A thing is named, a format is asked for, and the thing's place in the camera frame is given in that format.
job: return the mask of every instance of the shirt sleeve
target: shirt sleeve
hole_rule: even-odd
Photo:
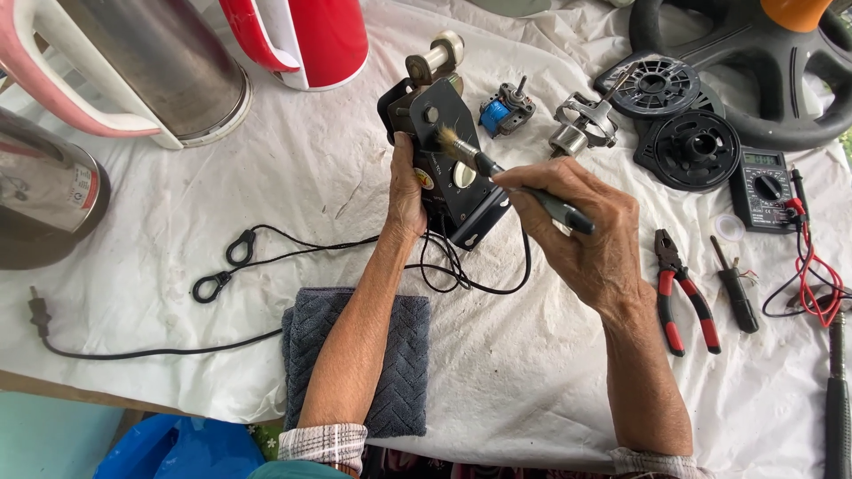
[[[609,456],[613,458],[616,476],[629,475],[631,472],[656,472],[677,479],[716,479],[711,471],[695,465],[692,456],[638,453],[627,447],[614,449],[609,452]]]
[[[279,436],[278,460],[301,459],[322,464],[341,464],[361,474],[361,454],[367,438],[362,424],[328,424],[298,428]]]

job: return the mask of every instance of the electric kettle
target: electric kettle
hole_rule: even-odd
[[[35,30],[123,113],[93,107],[39,53]],[[59,119],[180,149],[248,113],[248,77],[188,0],[0,0],[0,68]]]
[[[68,256],[109,197],[107,173],[82,148],[0,108],[0,269]]]
[[[219,0],[239,46],[285,85],[333,89],[367,60],[358,0]]]

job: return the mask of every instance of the folded towel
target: folded towel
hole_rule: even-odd
[[[287,371],[285,430],[295,428],[299,422],[320,348],[353,291],[353,288],[302,288],[296,295],[296,304],[284,312],[281,327]],[[382,375],[365,421],[367,437],[426,435],[428,364],[429,299],[397,296],[390,313]]]

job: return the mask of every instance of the paintbrush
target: paintbrush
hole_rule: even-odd
[[[456,132],[446,126],[438,129],[438,142],[443,148],[444,154],[452,159],[462,162],[471,170],[476,171],[480,175],[490,178],[501,171],[504,171],[499,164],[488,158],[479,148],[467,143],[465,140],[456,135]],[[582,234],[592,234],[595,231],[595,224],[583,214],[582,211],[574,208],[565,202],[565,200],[554,196],[543,189],[521,187],[518,190],[529,193],[538,200],[539,203],[550,213],[550,216],[558,222],[564,224],[570,229],[574,229]]]

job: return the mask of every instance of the red pliers handle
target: red pliers handle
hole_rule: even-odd
[[[677,325],[671,315],[671,284],[673,280],[681,285],[683,292],[687,293],[689,301],[693,304],[695,312],[698,314],[698,319],[701,324],[701,332],[704,334],[704,342],[707,344],[707,350],[712,354],[717,355],[722,352],[719,347],[719,337],[716,334],[716,323],[713,322],[713,314],[710,312],[710,307],[707,306],[707,300],[695,283],[689,279],[687,269],[661,269],[659,271],[659,286],[657,286],[657,315],[659,322],[665,331],[665,338],[669,343],[669,351],[675,356],[683,357],[686,350],[683,348],[681,335],[677,331]]]

